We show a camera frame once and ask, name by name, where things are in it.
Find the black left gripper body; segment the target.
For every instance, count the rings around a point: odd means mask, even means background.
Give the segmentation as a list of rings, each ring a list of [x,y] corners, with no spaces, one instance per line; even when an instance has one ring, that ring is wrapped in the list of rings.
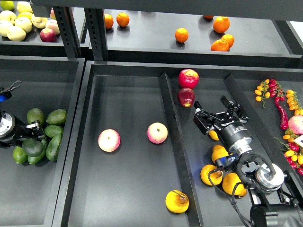
[[[27,125],[20,119],[14,118],[13,127],[10,132],[10,145],[19,146],[21,144],[21,140],[29,138],[29,136],[30,130],[27,128]]]

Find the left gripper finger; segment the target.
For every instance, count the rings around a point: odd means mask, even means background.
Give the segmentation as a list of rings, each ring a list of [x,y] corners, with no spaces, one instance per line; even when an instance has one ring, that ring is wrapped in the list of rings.
[[[45,138],[45,133],[39,120],[33,121],[32,123],[26,125],[27,137],[36,140],[41,140]]]

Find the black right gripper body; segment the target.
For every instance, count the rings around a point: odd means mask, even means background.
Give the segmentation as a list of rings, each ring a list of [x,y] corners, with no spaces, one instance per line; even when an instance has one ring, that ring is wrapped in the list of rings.
[[[231,114],[215,114],[213,126],[219,140],[228,151],[248,151],[252,135],[245,127],[248,116],[236,117]]]

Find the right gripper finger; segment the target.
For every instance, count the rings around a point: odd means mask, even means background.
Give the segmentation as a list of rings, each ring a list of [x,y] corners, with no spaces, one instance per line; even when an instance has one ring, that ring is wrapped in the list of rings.
[[[240,121],[242,123],[246,123],[249,120],[249,116],[241,104],[228,100],[226,96],[221,96],[220,101],[227,109],[225,119]]]
[[[204,135],[214,130],[216,126],[220,127],[224,122],[224,118],[220,114],[205,111],[198,101],[194,102],[194,108],[196,111],[193,121]]]

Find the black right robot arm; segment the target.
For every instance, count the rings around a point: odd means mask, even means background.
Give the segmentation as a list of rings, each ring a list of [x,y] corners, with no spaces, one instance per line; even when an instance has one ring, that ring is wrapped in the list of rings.
[[[252,135],[245,127],[249,119],[240,104],[221,96],[225,112],[209,113],[196,101],[194,123],[203,134],[217,133],[228,155],[215,161],[213,170],[206,173],[209,183],[215,173],[235,173],[239,177],[228,197],[242,223],[246,227],[301,227],[303,225],[303,198],[290,173],[282,171],[267,158],[252,150]],[[252,207],[250,220],[240,213],[235,202],[235,192],[242,184],[250,195]]]

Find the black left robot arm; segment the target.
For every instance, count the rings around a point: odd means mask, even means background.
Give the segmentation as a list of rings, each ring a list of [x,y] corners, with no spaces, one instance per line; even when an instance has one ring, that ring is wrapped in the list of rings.
[[[1,148],[21,147],[24,139],[36,139],[40,141],[44,138],[45,133],[38,120],[25,124],[11,113],[0,112]]]

